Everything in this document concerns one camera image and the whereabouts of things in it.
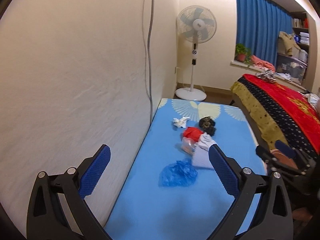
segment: fan base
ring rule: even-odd
[[[192,92],[190,92],[190,88],[179,88],[176,90],[175,94],[178,98],[190,100],[190,101],[203,101],[207,97],[206,93],[195,88],[193,89]]]

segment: flower pot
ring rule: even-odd
[[[238,54],[237,61],[244,62],[245,61],[245,54]]]

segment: red cloth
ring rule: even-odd
[[[267,62],[265,60],[259,59],[255,55],[251,56],[251,61],[253,62],[253,64],[255,64],[258,67],[266,67],[266,68],[272,70],[273,72],[276,71],[275,66],[273,66],[270,62]]]
[[[246,80],[264,90],[296,122],[315,151],[320,153],[320,120],[307,99],[297,91],[278,83],[270,84],[250,74]]]
[[[200,135],[203,134],[201,130],[196,127],[188,127],[183,132],[183,137],[191,138],[194,142],[199,141]]]

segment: person's foot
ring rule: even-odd
[[[304,207],[292,211],[292,218],[294,220],[308,223],[311,220],[312,215],[309,213],[308,209]]]

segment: fan grille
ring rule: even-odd
[[[196,32],[193,29],[192,23],[195,19],[205,21],[206,28],[204,28],[204,31]],[[192,5],[183,9],[178,15],[177,25],[179,33],[190,42],[193,42],[195,32],[197,42],[203,43],[210,40],[217,30],[217,21],[213,13],[208,8],[199,5]]]

